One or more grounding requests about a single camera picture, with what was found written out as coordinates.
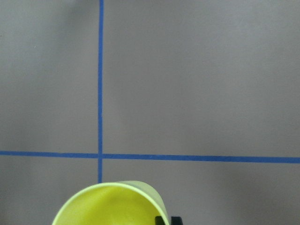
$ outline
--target plastic cup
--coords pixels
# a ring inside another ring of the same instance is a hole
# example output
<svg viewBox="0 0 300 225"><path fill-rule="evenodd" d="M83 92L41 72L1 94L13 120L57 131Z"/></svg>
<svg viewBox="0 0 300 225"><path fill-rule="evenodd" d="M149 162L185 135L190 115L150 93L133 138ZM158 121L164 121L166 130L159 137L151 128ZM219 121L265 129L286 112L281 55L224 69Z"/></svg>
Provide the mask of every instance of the plastic cup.
<svg viewBox="0 0 300 225"><path fill-rule="evenodd" d="M154 225L161 216L169 225L159 193L141 181L100 183L72 196L52 225Z"/></svg>

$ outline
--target blue tape line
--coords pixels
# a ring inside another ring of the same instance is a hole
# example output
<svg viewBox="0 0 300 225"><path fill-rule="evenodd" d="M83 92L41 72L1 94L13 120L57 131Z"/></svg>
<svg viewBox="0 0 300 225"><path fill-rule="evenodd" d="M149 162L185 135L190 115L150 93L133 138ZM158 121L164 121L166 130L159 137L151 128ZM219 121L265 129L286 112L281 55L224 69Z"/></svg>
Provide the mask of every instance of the blue tape line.
<svg viewBox="0 0 300 225"><path fill-rule="evenodd" d="M300 157L249 157L249 156L186 156L186 155L138 155L103 154L105 159L177 160L241 163L300 163Z"/></svg>
<svg viewBox="0 0 300 225"><path fill-rule="evenodd" d="M103 13L104 0L99 0L98 41L98 183L102 182L102 64L103 64Z"/></svg>
<svg viewBox="0 0 300 225"><path fill-rule="evenodd" d="M98 158L93 153L59 153L39 151L0 151L2 156L31 156L31 157L57 157L57 158Z"/></svg>
<svg viewBox="0 0 300 225"><path fill-rule="evenodd" d="M96 154L96 153L0 151L0 155L3 155L3 156L31 156L31 157L57 157L57 158L97 158L97 159L99 159L99 155ZM241 162L241 163L292 163L292 164L300 164L300 157L102 154L101 159L137 159L137 160L171 160L171 161L173 160L173 161Z"/></svg>

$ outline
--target black object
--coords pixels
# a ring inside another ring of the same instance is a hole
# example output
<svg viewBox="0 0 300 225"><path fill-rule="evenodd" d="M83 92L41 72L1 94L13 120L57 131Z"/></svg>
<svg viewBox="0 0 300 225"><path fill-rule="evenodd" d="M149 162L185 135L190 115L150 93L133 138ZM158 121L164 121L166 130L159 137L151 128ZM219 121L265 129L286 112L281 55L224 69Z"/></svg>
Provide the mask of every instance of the black object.
<svg viewBox="0 0 300 225"><path fill-rule="evenodd" d="M161 217L155 217L155 225L165 225ZM171 225L183 225L181 217L171 217Z"/></svg>

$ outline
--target yellow cup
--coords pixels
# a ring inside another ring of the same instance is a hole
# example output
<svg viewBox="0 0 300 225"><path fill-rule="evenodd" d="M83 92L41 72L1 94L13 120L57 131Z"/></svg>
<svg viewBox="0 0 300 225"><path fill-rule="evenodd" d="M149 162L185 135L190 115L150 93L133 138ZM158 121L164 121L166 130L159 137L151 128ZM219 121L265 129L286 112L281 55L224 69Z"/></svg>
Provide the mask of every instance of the yellow cup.
<svg viewBox="0 0 300 225"><path fill-rule="evenodd" d="M52 225L154 225L161 216L169 225L159 193L141 181L100 183L72 196Z"/></svg>

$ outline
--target floor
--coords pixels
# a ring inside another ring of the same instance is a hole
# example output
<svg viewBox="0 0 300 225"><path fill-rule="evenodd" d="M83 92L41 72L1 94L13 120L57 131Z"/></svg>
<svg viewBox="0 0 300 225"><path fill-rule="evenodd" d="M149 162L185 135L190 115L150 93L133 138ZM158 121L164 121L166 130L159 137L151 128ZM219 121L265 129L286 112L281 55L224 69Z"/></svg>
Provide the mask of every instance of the floor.
<svg viewBox="0 0 300 225"><path fill-rule="evenodd" d="M300 223L300 2L3 0L0 221L141 180L185 225Z"/></svg>

